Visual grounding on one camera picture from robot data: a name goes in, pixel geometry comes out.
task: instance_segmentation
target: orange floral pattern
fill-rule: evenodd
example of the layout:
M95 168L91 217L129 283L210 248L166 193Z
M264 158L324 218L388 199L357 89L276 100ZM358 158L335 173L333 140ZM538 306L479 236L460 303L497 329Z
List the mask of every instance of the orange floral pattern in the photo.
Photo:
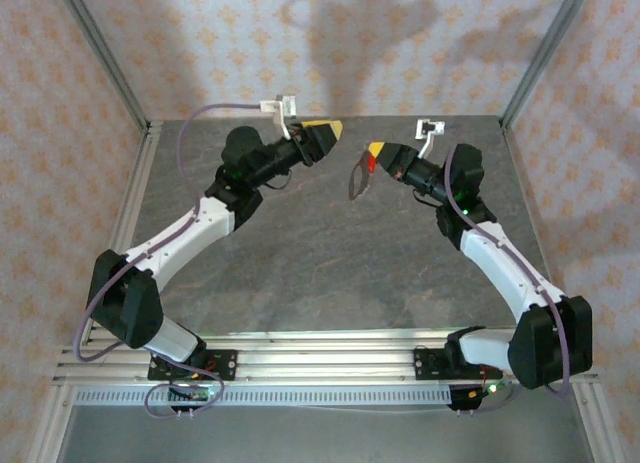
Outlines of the orange floral pattern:
M294 90L306 115L500 114L562 0L86 1L147 117L177 119Z
M595 365L628 461L640 454L639 9L585 2L512 142L552 276L593 306Z
M0 13L0 461L22 462L139 134L62 0Z

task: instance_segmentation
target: black bracket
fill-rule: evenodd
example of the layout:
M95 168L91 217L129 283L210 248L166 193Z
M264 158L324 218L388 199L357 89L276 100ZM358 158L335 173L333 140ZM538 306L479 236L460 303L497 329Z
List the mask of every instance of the black bracket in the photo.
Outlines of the black bracket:
M224 381L234 381L236 379L236 370L238 368L238 351L237 350L206 350L204 354L203 369L218 375ZM211 380L212 378L204 375L197 375L192 378L192 374L185 372L180 368L176 368L158 357L151 357L149 363L149 372L147 379L149 381L189 381L197 383L198 381Z
M473 326L451 333L444 348L417 347L413 350L416 380L499 380L502 371L467 363L460 350L460 338L484 327Z

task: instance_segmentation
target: perforated metal strip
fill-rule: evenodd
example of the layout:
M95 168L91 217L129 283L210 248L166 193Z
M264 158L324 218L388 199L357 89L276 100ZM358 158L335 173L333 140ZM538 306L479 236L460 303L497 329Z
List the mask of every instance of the perforated metal strip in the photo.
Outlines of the perforated metal strip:
M149 386L80 387L77 406L142 406ZM166 405L184 399L158 390L150 404ZM345 386L345 387L250 387L227 388L220 406L382 406L444 405L451 403L446 385Z

